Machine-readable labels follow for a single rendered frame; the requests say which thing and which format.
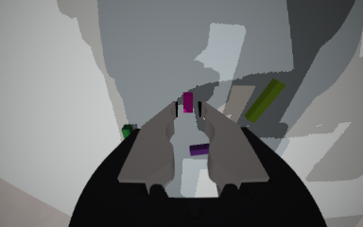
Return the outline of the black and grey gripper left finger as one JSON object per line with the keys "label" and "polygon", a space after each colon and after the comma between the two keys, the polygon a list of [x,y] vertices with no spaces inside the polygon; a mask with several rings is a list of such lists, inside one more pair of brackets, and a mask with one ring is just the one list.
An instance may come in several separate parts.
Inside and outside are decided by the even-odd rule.
{"label": "black and grey gripper left finger", "polygon": [[108,155],[82,190],[68,227],[94,227],[119,206],[149,197],[153,184],[165,189],[175,176],[169,141],[176,117],[178,101],[173,101]]}

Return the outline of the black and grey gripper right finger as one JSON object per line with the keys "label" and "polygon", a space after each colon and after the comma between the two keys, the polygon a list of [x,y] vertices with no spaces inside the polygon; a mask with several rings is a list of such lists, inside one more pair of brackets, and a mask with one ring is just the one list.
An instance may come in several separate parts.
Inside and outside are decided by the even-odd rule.
{"label": "black and grey gripper right finger", "polygon": [[208,175],[218,196],[225,184],[233,183],[240,197],[267,203],[302,227],[327,227],[303,181],[275,151],[202,100],[199,117],[205,121]]}

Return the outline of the purple rod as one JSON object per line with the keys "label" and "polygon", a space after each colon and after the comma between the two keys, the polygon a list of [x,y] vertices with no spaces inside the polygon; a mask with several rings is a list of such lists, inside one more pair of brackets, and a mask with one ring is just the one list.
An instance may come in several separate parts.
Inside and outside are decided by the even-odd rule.
{"label": "purple rod", "polygon": [[190,155],[191,156],[195,156],[195,155],[208,154],[209,145],[210,145],[210,143],[189,146],[189,148],[190,148]]}

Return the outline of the small magenta block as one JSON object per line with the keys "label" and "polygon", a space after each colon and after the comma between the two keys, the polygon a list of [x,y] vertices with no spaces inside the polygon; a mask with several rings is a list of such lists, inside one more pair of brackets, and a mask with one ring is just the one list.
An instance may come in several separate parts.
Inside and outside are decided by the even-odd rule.
{"label": "small magenta block", "polygon": [[193,112],[193,92],[183,93],[183,112]]}

